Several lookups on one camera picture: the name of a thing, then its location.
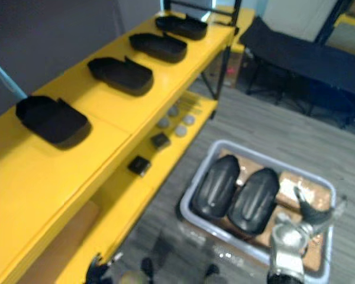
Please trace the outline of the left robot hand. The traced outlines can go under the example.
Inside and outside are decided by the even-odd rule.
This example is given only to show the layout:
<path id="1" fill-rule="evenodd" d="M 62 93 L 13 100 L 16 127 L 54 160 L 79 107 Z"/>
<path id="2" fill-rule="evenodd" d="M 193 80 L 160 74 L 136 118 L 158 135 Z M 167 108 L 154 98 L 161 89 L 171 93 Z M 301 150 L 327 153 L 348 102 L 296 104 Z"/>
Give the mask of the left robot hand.
<path id="1" fill-rule="evenodd" d="M 121 274 L 108 272 L 124 254 L 122 252 L 115 254 L 108 261 L 103 262 L 101 253 L 96 253 L 92 258 L 86 271 L 85 283 L 119 283 Z"/>

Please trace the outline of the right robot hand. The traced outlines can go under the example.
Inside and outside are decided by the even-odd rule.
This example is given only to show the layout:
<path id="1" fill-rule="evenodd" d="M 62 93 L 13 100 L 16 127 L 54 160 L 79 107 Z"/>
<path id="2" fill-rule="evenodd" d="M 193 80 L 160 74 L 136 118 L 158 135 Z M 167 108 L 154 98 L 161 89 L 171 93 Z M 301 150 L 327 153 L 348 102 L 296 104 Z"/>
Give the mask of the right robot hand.
<path id="1" fill-rule="evenodd" d="M 313 208 L 306 200 L 304 193 L 299 187 L 294 187 L 294 193 L 299 201 L 302 220 L 299 227 L 306 232 L 310 238 L 323 233 L 327 228 L 334 225 L 340 219 L 347 208 L 348 198 L 341 196 L 339 203 L 326 211 Z"/>

